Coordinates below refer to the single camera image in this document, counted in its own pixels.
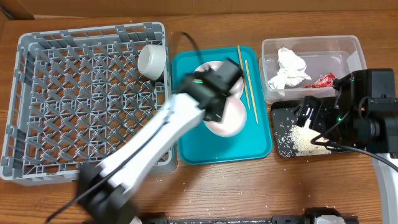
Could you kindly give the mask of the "grey bowl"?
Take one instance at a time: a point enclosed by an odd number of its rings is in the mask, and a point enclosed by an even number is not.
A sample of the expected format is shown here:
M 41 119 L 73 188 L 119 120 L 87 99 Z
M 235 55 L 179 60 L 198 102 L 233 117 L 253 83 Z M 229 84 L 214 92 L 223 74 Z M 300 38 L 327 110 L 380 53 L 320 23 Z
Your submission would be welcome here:
M 137 67 L 141 75 L 157 80 L 164 72 L 167 53 L 162 45 L 145 45 L 138 57 Z

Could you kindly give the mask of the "wooden chopstick left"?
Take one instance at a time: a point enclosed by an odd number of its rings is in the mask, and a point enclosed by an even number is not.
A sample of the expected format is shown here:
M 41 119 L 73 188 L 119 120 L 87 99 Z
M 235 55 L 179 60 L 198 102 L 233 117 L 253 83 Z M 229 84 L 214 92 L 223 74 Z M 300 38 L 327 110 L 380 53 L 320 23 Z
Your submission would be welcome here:
M 243 71 L 244 92 L 245 92 L 246 101 L 247 101 L 247 104 L 248 104 L 248 109 L 250 110 L 251 106 L 250 106 L 250 101 L 249 101 L 249 97 L 248 97 L 248 89 L 247 89 L 247 85 L 246 85 L 246 77 L 245 77 L 245 74 L 244 74 L 243 60 L 242 60 L 242 56 L 241 56 L 241 48 L 240 48 L 239 45 L 237 45 L 237 50 L 238 50 L 239 63 L 240 63 L 240 66 L 241 66 L 241 70 Z

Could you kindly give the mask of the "teal plastic tray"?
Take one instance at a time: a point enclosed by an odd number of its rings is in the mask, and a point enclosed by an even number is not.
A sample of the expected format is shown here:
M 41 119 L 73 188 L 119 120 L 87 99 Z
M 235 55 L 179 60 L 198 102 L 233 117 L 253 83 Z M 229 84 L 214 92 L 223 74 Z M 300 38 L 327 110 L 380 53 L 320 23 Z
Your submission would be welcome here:
M 205 62 L 231 58 L 239 63 L 236 47 L 202 50 L 201 55 Z M 200 123 L 178 140 L 178 153 L 184 163 L 201 165 L 260 159 L 271 152 L 271 129 L 257 57 L 251 48 L 245 46 L 241 46 L 241 56 L 243 63 L 245 60 L 248 61 L 259 124 L 256 123 L 254 112 L 247 110 L 247 120 L 243 130 L 235 136 L 224 138 L 215 135 L 204 123 Z

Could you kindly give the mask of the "red snack wrapper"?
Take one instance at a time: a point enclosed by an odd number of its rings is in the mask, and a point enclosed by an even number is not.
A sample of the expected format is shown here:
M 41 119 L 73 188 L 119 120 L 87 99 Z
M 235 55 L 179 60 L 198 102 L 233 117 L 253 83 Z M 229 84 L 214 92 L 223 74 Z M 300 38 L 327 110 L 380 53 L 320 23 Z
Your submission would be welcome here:
M 324 87 L 332 87 L 333 81 L 336 77 L 334 74 L 329 73 L 320 77 L 314 84 L 307 85 L 305 88 L 324 88 Z

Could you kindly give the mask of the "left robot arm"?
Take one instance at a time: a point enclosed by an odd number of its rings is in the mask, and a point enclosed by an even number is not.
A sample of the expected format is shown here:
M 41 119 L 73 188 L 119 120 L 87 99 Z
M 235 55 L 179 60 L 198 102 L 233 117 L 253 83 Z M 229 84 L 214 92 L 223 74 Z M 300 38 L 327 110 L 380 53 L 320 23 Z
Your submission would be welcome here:
M 201 72 L 185 76 L 177 92 L 127 144 L 97 165 L 81 166 L 75 201 L 95 223 L 137 222 L 138 211 L 130 198 L 152 166 L 204 119 L 221 121 L 235 83 Z

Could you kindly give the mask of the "white napkin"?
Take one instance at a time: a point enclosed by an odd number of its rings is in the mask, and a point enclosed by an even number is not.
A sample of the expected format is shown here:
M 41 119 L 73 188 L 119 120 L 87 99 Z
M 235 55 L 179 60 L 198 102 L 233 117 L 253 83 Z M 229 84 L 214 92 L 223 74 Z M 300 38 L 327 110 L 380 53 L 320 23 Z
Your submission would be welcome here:
M 267 89 L 285 96 L 286 88 L 299 88 L 306 83 L 313 84 L 314 79 L 306 72 L 307 64 L 293 50 L 282 47 L 277 58 L 266 62 Z

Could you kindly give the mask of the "wooden chopstick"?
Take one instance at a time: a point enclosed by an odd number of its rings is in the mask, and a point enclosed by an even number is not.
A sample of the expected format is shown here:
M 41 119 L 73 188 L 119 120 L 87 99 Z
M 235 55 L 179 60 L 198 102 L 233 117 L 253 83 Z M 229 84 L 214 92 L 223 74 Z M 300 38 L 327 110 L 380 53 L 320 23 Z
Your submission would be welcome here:
M 250 89 L 250 93 L 251 93 L 252 107 L 253 107 L 253 110 L 254 110 L 256 123 L 259 124 L 258 115 L 257 115 L 257 109 L 256 109 L 256 102 L 255 102 L 254 92 L 253 92 L 253 89 L 252 89 L 252 83 L 251 83 L 251 76 L 250 76 L 248 61 L 245 60 L 244 62 L 245 62 L 245 66 L 246 66 L 246 74 L 247 74 L 247 77 L 248 77 L 249 89 Z
M 244 74 L 243 60 L 242 60 L 242 56 L 241 56 L 241 48 L 240 48 L 239 45 L 237 45 L 237 50 L 238 50 L 239 63 L 240 63 L 240 66 L 241 66 L 241 70 L 243 71 L 244 92 L 245 92 L 246 101 L 247 101 L 247 104 L 248 104 L 248 109 L 250 110 L 251 106 L 250 106 L 250 101 L 249 101 L 249 97 L 248 97 L 248 89 L 247 89 L 247 85 L 246 85 L 246 77 L 245 77 L 245 74 Z

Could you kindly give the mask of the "grey dishwasher rack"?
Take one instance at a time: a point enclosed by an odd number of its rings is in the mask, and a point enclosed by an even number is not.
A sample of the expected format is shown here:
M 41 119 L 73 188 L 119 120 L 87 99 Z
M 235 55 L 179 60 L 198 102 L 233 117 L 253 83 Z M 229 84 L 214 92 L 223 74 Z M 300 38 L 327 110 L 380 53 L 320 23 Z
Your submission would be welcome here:
M 82 163 L 123 147 L 172 93 L 169 67 L 157 81 L 138 71 L 148 44 L 167 46 L 162 23 L 22 35 L 1 178 L 26 186 L 71 182 Z

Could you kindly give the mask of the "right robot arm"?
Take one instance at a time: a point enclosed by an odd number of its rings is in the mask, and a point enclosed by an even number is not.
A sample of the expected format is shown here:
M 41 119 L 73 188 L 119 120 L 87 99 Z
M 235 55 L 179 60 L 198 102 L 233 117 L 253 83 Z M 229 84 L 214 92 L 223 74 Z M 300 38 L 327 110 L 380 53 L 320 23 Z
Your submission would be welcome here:
M 354 71 L 333 80 L 335 96 L 305 96 L 295 125 L 318 133 L 311 144 L 372 159 L 383 223 L 397 223 L 397 98 L 391 68 Z

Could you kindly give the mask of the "large white plate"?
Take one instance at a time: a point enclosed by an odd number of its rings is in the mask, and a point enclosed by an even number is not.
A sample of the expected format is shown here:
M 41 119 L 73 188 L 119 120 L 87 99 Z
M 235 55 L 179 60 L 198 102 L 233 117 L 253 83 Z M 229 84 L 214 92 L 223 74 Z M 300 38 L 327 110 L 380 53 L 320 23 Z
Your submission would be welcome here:
M 217 70 L 223 64 L 222 61 L 210 61 L 204 64 L 201 64 L 199 67 L 195 69 L 195 72 L 204 72 L 205 70 Z M 230 93 L 233 94 L 235 97 L 240 99 L 243 94 L 244 82 L 243 79 L 240 77 L 239 80 L 233 85 L 232 89 L 230 89 Z

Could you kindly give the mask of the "wooden chopstick right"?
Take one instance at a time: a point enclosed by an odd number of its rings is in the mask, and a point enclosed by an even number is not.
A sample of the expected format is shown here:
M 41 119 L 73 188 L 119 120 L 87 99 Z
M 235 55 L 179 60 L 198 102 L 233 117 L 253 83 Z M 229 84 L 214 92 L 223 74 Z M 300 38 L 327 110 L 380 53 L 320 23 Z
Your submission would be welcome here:
M 256 102 L 255 102 L 254 92 L 253 92 L 253 89 L 252 89 L 252 83 L 251 83 L 251 76 L 250 76 L 248 61 L 245 60 L 244 62 L 245 62 L 245 66 L 246 66 L 246 74 L 247 74 L 247 77 L 248 77 L 249 89 L 250 89 L 250 93 L 251 93 L 252 107 L 253 107 L 253 110 L 254 110 L 256 123 L 259 124 L 258 115 L 257 115 L 257 109 L 256 109 Z

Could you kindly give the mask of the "clear plastic bin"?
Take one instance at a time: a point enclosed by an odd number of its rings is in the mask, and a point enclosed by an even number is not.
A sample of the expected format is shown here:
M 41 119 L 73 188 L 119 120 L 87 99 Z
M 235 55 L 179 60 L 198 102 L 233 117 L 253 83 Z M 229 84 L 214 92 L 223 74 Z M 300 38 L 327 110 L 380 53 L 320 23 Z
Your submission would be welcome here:
M 278 50 L 285 47 L 306 63 L 306 74 L 311 77 L 295 87 L 286 86 L 282 90 L 269 87 L 269 80 L 277 75 L 279 67 Z M 354 35 L 332 35 L 311 37 L 289 37 L 266 39 L 262 42 L 259 59 L 264 99 L 272 104 L 276 101 L 298 100 L 307 95 L 315 97 L 335 96 L 331 87 L 307 88 L 319 78 L 329 73 L 336 78 L 367 68 L 359 40 Z

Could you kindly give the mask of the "pink bowl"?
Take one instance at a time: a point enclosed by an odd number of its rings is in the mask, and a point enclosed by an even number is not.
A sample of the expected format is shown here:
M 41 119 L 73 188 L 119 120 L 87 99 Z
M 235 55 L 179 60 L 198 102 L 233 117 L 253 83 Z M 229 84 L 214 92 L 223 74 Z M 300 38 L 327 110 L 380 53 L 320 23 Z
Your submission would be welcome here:
M 228 138 L 240 133 L 246 120 L 247 113 L 244 104 L 239 98 L 230 96 L 226 100 L 221 121 L 204 121 L 204 124 L 215 135 Z

